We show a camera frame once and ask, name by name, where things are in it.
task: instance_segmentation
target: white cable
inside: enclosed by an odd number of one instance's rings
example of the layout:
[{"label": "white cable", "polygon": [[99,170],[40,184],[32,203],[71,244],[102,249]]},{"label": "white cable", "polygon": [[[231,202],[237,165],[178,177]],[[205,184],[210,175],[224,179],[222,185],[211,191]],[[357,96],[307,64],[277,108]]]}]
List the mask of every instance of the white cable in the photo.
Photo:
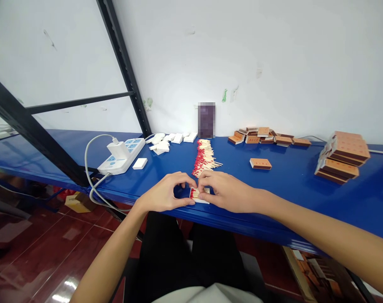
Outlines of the white cable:
[{"label": "white cable", "polygon": [[375,151],[375,150],[372,150],[372,149],[369,149],[368,151],[376,153],[376,154],[383,154],[383,151]]},{"label": "white cable", "polygon": [[[114,136],[112,136],[112,135],[102,134],[102,135],[98,135],[98,136],[94,137],[93,139],[91,139],[91,140],[89,141],[89,143],[87,143],[86,150],[85,150],[85,170],[86,170],[86,177],[87,177],[87,180],[89,181],[89,184],[90,184],[90,186],[91,186],[91,188],[92,188],[92,191],[94,191],[94,192],[100,197],[100,199],[102,199],[102,200],[107,204],[107,206],[109,206],[110,208],[112,208],[112,209],[114,209],[114,210],[116,210],[116,211],[118,211],[118,212],[120,212],[120,213],[125,213],[125,211],[122,211],[122,210],[120,210],[120,209],[118,209],[118,208],[112,206],[106,199],[104,199],[104,198],[101,196],[101,194],[99,194],[99,192],[96,190],[96,187],[93,185],[93,183],[92,183],[92,181],[91,181],[91,179],[90,179],[89,169],[88,169],[88,167],[87,167],[87,151],[89,150],[90,143],[92,143],[94,140],[96,140],[97,138],[102,137],[102,136],[110,136],[111,138],[113,138],[113,140],[116,139],[116,138],[115,138]],[[100,203],[98,203],[96,200],[93,199],[93,195],[90,196],[90,200],[91,200],[93,203],[100,204]]]},{"label": "white cable", "polygon": [[146,141],[147,139],[149,139],[150,137],[154,136],[154,135],[156,135],[156,134],[149,135],[148,137],[145,138],[145,141]]},{"label": "white cable", "polygon": [[6,187],[4,187],[3,185],[0,184],[0,187],[4,188],[5,190],[8,190],[8,191],[11,191],[13,193],[16,193],[16,194],[22,194],[23,196],[28,196],[28,197],[32,197],[34,199],[39,199],[39,200],[47,200],[48,198],[37,198],[37,197],[34,197],[32,195],[29,195],[29,194],[23,194],[23,193],[19,193],[18,191],[12,191],[11,189],[8,189]]},{"label": "white cable", "polygon": [[307,138],[307,137],[316,138],[316,139],[318,139],[318,140],[320,140],[320,141],[322,141],[322,142],[326,142],[325,140],[320,139],[320,138],[318,138],[318,137],[316,137],[316,136],[304,136],[304,137],[299,137],[299,138],[297,138],[297,139],[303,139],[303,138]]},{"label": "white cable", "polygon": [[[111,173],[107,173],[103,178],[101,178],[95,185],[94,185],[94,188],[91,189],[90,191],[90,194],[89,194],[89,197],[90,197],[90,200],[92,200],[93,203],[95,204],[98,204],[98,205],[102,205],[102,206],[107,206],[109,208],[114,208],[114,207],[111,207],[110,205],[106,205],[106,204],[103,204],[103,203],[98,203],[96,200],[93,199],[93,193],[94,193],[94,189],[101,183],[103,182],[108,176],[110,176]],[[129,212],[131,209],[129,210],[120,210],[120,212]]]},{"label": "white cable", "polygon": [[[320,140],[320,141],[322,141],[322,142],[326,142],[325,140],[320,139],[320,138],[318,138],[318,137],[316,137],[316,136],[304,136],[304,137],[299,137],[298,139],[307,138],[307,137],[316,138],[316,139],[318,139],[318,140]],[[368,151],[369,151],[369,152],[373,152],[373,153],[375,153],[375,154],[383,154],[383,151],[376,151],[376,150],[373,150],[373,149],[369,149]]]}]

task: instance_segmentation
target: white cloth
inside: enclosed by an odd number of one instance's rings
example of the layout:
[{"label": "white cloth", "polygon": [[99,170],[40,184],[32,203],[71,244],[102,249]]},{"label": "white cloth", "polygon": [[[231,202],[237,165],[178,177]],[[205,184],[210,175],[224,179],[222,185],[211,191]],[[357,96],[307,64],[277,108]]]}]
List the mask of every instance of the white cloth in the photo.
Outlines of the white cloth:
[{"label": "white cloth", "polygon": [[202,286],[187,287],[164,295],[153,303],[263,303],[250,292],[214,283],[208,288]]}]

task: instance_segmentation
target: power strip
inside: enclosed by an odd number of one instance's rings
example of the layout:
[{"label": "power strip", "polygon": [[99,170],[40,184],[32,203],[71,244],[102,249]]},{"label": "power strip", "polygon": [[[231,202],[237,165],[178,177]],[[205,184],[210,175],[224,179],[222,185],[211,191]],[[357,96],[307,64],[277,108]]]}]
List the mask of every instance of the power strip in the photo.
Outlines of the power strip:
[{"label": "power strip", "polygon": [[113,155],[108,157],[97,169],[102,175],[110,173],[112,175],[119,175],[125,173],[127,169],[134,162],[139,152],[145,145],[144,138],[128,139],[124,142],[128,148],[130,156],[128,159],[116,159]]}]

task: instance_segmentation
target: yellow box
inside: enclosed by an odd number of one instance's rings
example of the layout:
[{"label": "yellow box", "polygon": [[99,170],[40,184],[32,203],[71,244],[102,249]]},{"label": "yellow box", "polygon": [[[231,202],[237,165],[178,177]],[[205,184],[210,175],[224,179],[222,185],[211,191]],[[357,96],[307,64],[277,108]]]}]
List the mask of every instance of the yellow box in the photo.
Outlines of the yellow box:
[{"label": "yellow box", "polygon": [[88,195],[78,191],[71,196],[66,196],[65,205],[77,213],[89,213],[96,208],[96,204]]}]

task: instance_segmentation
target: hand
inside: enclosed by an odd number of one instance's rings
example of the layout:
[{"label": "hand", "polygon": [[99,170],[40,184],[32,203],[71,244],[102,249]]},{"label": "hand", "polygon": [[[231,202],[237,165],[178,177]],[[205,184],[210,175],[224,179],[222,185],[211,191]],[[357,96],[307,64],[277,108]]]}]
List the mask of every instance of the hand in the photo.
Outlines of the hand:
[{"label": "hand", "polygon": [[[215,195],[204,192],[204,187],[211,186]],[[256,189],[223,173],[205,170],[198,180],[198,198],[225,208],[233,213],[264,213],[265,205],[272,193]]]},{"label": "hand", "polygon": [[167,174],[155,186],[144,193],[135,202],[135,205],[139,205],[144,211],[153,210],[157,212],[172,210],[180,206],[194,205],[196,202],[193,199],[176,199],[174,197],[173,188],[180,184],[182,188],[185,188],[186,183],[190,187],[197,187],[196,182],[186,173]]}]

